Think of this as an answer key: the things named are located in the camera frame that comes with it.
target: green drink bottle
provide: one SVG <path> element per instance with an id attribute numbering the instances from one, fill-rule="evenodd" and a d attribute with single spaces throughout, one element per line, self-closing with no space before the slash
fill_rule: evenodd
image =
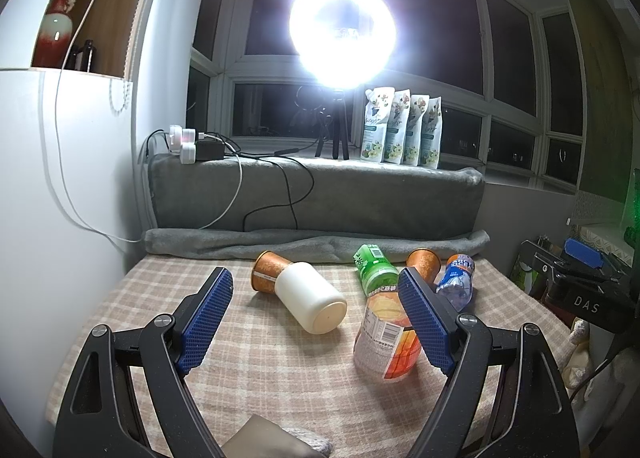
<path id="1" fill-rule="evenodd" d="M 377 245 L 362 245 L 353 255 L 367 297 L 378 292 L 394 292 L 398 285 L 398 270 L 389 263 Z"/>

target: red vase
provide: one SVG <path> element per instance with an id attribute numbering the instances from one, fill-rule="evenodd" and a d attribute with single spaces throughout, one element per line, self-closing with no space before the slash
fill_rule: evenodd
<path id="1" fill-rule="evenodd" d="M 51 0 L 42 19 L 33 54 L 33 66 L 60 68 L 71 41 L 74 24 L 68 13 L 76 0 Z"/>

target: checkered tablecloth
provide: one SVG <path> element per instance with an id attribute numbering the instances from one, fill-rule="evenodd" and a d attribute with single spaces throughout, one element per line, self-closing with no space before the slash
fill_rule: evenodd
<path id="1" fill-rule="evenodd" d="M 304 427 L 329 438 L 335 458 L 404 457 L 440 394 L 445 377 L 424 354 L 409 376 L 373 384 L 354 368 L 353 342 L 365 298 L 355 268 L 316 264 L 348 302 L 340 326 L 321 336 L 306 333 L 274 295 L 254 292 L 251 261 L 201 261 L 147 256 L 87 321 L 50 392 L 47 417 L 55 422 L 72 367 L 90 329 L 142 327 L 172 312 L 216 266 L 234 277 L 234 297 L 202 365 L 186 381 L 209 429 L 224 443 L 257 413 L 281 427 Z M 538 324 L 564 367 L 574 346 L 569 330 L 486 260 L 476 261 L 471 311 L 488 326 L 519 329 Z M 144 375 L 132 370 L 138 403 L 153 448 L 170 456 Z M 491 412 L 498 369 L 490 369 L 470 438 L 478 438 Z"/>

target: gray blanket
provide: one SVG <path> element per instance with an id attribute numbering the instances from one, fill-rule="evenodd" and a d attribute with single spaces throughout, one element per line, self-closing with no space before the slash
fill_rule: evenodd
<path id="1" fill-rule="evenodd" d="M 348 232 L 264 229 L 252 232 L 197 229 L 152 229 L 146 232 L 149 254 L 168 254 L 195 260 L 254 260 L 272 250 L 291 261 L 350 263 L 362 244 L 379 245 L 390 261 L 404 262 L 412 250 L 430 248 L 441 258 L 453 254 L 474 256 L 488 243 L 484 231 L 452 240 L 401 240 Z"/>
<path id="2" fill-rule="evenodd" d="M 282 158 L 291 197 L 310 189 L 311 177 L 300 165 Z M 313 175 L 309 196 L 294 206 L 300 229 L 354 232 L 412 240 L 446 240 L 465 236 L 476 222 L 484 181 L 472 168 L 431 170 L 359 160 L 299 158 Z M 251 214 L 251 210 L 287 204 L 287 188 L 278 167 L 261 160 L 242 160 L 244 178 L 238 198 L 213 229 L 254 231 L 293 229 L 289 207 Z M 177 157 L 158 155 L 149 168 L 149 185 L 158 227 L 199 228 L 216 218 L 238 186 L 234 159 L 181 165 Z"/>

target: orange paper cup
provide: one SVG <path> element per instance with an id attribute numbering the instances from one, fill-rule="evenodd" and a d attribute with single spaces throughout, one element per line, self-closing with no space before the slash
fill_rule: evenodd
<path id="1" fill-rule="evenodd" d="M 276 278 L 291 264 L 291 261 L 265 250 L 255 260 L 251 269 L 251 286 L 257 292 L 275 294 Z"/>
<path id="2" fill-rule="evenodd" d="M 438 277 L 441 267 L 440 258 L 437 254 L 428 248 L 418 248 L 406 258 L 406 266 L 415 267 L 424 279 L 424 282 L 427 283 L 432 290 L 435 288 L 434 282 Z"/>

